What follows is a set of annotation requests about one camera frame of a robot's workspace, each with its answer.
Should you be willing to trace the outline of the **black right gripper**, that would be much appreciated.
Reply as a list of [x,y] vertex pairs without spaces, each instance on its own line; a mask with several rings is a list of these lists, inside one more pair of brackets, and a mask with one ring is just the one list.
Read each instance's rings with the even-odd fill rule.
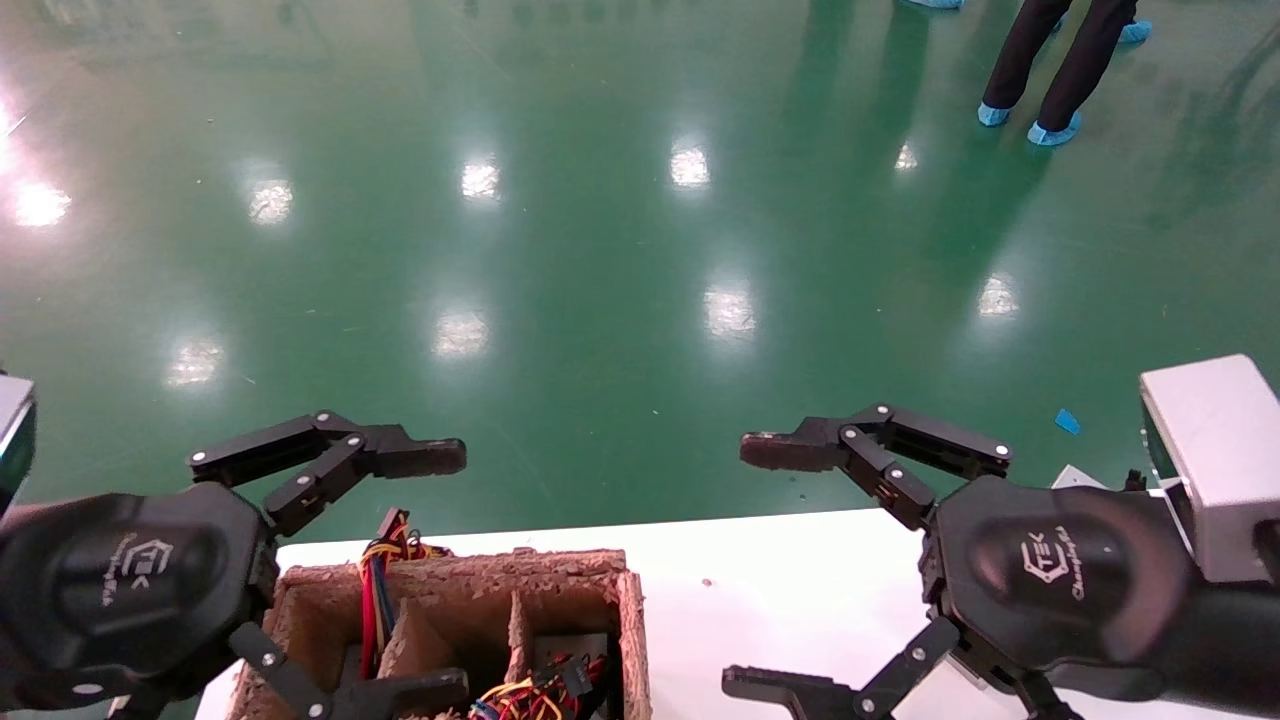
[[1121,702],[1169,688],[1158,656],[1196,583],[1162,500],[996,477],[929,511],[920,571],[968,675],[1005,694],[1042,676]]

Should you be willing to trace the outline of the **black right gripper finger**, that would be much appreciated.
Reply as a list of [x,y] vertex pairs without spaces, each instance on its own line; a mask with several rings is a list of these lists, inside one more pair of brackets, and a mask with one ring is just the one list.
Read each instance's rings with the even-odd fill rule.
[[925,528],[938,498],[902,465],[920,462],[964,480],[1005,478],[1011,448],[986,436],[888,404],[851,416],[808,416],[790,433],[754,432],[741,461],[773,471],[842,471],[909,530]]
[[736,700],[780,705],[792,719],[892,719],[896,707],[960,641],[959,628],[938,616],[860,689],[827,676],[733,665],[722,671],[722,692]]

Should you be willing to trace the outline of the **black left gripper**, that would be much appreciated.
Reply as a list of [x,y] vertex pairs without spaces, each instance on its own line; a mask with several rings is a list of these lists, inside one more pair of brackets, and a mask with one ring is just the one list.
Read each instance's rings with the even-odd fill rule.
[[434,715],[467,700],[468,675],[458,667],[321,691],[256,625],[273,601],[276,547],[262,514],[215,483],[10,510],[1,543],[3,707],[78,708],[124,694],[186,700],[236,655],[298,719]]

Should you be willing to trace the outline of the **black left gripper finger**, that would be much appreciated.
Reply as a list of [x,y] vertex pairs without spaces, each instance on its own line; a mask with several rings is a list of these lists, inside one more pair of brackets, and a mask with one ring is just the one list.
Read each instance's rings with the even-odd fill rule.
[[398,424],[357,424],[321,410],[237,436],[189,456],[197,482],[236,488],[292,470],[264,501],[278,536],[294,536],[362,479],[443,477],[462,471],[462,439],[413,439]]

